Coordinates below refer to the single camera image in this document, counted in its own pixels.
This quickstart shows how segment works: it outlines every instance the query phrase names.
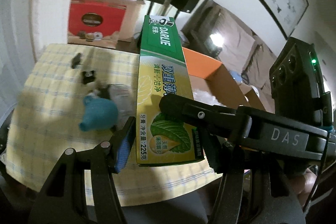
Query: green and yellow box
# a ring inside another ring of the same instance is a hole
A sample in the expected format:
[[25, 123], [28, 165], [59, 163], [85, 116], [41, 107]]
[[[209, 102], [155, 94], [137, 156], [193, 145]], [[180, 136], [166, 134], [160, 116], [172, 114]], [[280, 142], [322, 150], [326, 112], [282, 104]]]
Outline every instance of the green and yellow box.
[[161, 113], [159, 102], [168, 93], [193, 99], [180, 38], [173, 18], [145, 16], [136, 109], [136, 157], [140, 165], [204, 159], [195, 128]]

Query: open cardboard box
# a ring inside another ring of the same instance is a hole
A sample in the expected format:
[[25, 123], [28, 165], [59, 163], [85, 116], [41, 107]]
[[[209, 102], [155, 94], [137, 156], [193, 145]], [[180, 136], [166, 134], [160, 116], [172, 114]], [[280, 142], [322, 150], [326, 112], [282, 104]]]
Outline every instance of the open cardboard box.
[[207, 91], [227, 107], [236, 109], [244, 105], [265, 111], [253, 88], [238, 85], [220, 61], [187, 48], [183, 52], [193, 90]]

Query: oval label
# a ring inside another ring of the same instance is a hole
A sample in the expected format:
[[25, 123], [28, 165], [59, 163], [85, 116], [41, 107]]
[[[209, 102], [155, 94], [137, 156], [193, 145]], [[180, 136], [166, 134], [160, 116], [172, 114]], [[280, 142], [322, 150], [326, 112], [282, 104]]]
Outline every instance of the oval label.
[[103, 23], [103, 18], [102, 16], [94, 13], [87, 13], [82, 16], [82, 22], [90, 27], [97, 27]]

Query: yellow plaid tablecloth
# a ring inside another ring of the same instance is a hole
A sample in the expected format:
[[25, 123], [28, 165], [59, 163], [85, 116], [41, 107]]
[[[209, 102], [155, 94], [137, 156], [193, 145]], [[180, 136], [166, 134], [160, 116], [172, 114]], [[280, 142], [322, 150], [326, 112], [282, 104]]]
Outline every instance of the yellow plaid tablecloth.
[[[81, 52], [79, 68], [71, 59]], [[95, 70], [97, 79], [125, 84], [137, 91], [139, 55], [80, 45], [49, 45], [27, 79], [8, 134], [6, 169], [27, 187], [39, 191], [65, 149], [91, 149], [111, 137], [110, 131], [82, 132], [84, 113], [81, 71]], [[113, 175], [122, 206], [154, 203], [196, 190], [217, 179], [206, 160], [177, 166], [139, 167], [133, 146], [126, 168]], [[90, 179], [87, 204], [93, 205]]]

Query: red gift box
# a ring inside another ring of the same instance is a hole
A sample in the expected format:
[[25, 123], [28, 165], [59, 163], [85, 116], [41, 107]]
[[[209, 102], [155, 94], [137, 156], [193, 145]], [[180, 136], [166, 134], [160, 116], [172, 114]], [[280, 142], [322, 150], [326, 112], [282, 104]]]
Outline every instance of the red gift box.
[[100, 39], [110, 39], [113, 34], [119, 34], [125, 12], [125, 6], [73, 0], [70, 5], [68, 30], [73, 35], [80, 31], [101, 33]]

